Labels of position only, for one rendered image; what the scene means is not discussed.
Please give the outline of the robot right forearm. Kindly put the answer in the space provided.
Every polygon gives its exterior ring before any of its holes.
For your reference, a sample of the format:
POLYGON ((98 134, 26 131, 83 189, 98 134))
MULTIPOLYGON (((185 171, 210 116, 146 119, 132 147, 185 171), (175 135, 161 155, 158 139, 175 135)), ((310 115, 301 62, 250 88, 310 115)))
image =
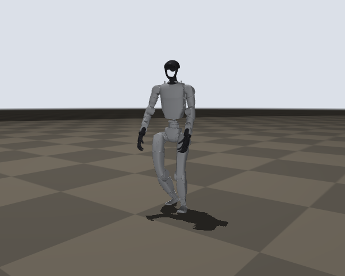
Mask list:
MULTIPOLYGON (((147 110, 148 110, 148 107, 146 108, 145 110, 145 113, 144 113, 144 116, 143 116, 143 121, 141 123, 141 128, 139 131, 141 131, 142 127, 145 127, 146 128, 146 131, 147 131, 147 128, 149 126, 149 123, 150 123, 150 119, 151 119, 151 115, 147 113, 147 110)), ((145 131, 145 132, 146 132, 145 131)))

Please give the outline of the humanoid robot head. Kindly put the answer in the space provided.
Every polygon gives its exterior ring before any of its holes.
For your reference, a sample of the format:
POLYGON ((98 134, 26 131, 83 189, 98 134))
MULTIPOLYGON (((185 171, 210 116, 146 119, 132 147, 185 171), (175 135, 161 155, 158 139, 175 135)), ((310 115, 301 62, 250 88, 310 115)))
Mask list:
MULTIPOLYGON (((177 72, 178 72, 178 69, 180 68, 180 65, 177 61, 175 60, 170 60, 168 61, 165 65, 164 65, 164 69, 165 69, 165 73, 166 73, 166 77, 169 79, 169 85, 173 85, 173 84, 176 84, 174 81, 177 81, 177 72), (175 71, 175 74, 173 77, 170 77, 167 75, 167 70, 171 70, 172 72, 175 71)), ((178 82, 177 82, 178 83, 178 82)))

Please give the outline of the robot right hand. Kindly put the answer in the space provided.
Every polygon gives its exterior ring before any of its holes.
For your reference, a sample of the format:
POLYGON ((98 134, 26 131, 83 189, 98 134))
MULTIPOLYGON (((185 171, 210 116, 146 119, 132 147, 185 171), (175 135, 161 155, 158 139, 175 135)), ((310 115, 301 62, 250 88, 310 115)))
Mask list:
POLYGON ((143 150, 142 150, 143 148, 141 147, 141 142, 144 143, 142 138, 143 138, 143 136, 145 135, 145 131, 146 131, 146 128, 145 128, 145 127, 142 127, 141 131, 139 132, 137 147, 138 147, 138 149, 141 150, 141 151, 143 151, 143 150))

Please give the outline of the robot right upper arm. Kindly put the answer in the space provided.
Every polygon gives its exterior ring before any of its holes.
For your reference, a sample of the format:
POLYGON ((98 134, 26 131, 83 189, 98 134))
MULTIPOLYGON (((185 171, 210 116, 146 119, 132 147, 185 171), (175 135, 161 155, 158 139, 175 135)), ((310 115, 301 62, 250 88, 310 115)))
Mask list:
POLYGON ((153 115, 155 113, 154 106, 156 105, 158 96, 160 95, 160 86, 161 85, 156 85, 152 88, 152 93, 149 99, 149 105, 148 105, 148 110, 147 110, 147 113, 150 115, 153 115))

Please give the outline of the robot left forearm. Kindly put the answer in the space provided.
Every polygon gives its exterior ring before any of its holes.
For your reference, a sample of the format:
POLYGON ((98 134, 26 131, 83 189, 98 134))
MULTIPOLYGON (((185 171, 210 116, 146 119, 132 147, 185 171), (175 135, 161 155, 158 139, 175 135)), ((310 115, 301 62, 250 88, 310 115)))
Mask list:
MULTIPOLYGON (((192 135, 193 131, 193 122, 195 120, 196 117, 196 111, 195 108, 191 108, 191 114, 189 114, 188 116, 186 116, 186 124, 185 124, 185 129, 189 129, 189 134, 192 135)), ((185 130, 184 130, 185 132, 185 130)))

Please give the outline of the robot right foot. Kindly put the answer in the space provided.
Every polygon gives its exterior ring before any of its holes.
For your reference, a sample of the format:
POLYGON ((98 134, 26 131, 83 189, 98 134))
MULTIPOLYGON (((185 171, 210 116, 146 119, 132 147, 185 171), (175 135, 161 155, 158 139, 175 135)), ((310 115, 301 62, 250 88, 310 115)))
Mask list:
POLYGON ((172 205, 172 204, 174 204, 174 203, 176 203, 176 202, 178 202, 178 201, 180 201, 180 198, 179 198, 179 200, 173 198, 173 199, 171 199, 169 202, 166 202, 165 204, 166 204, 166 205, 172 205))

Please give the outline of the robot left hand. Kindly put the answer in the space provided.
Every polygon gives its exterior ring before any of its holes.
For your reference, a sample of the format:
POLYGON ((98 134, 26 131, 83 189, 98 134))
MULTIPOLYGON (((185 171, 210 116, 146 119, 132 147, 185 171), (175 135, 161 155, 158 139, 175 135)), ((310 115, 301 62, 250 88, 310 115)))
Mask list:
POLYGON ((191 135, 189 134, 189 129, 187 128, 187 129, 185 129, 183 140, 181 140, 178 143, 178 144, 180 144, 181 142, 183 142, 182 146, 177 149, 177 150, 180 150, 178 152, 185 153, 187 151, 188 145, 189 145, 189 142, 190 142, 190 138, 191 138, 191 135))

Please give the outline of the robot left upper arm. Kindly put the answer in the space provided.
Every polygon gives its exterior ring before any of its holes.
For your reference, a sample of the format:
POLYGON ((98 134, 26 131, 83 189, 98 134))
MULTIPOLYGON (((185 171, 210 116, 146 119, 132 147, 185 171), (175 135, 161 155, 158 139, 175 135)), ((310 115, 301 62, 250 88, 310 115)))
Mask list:
POLYGON ((184 92, 187 94, 187 105, 188 108, 185 109, 185 114, 188 116, 191 114, 191 108, 195 108, 195 89, 191 85, 183 85, 184 92))

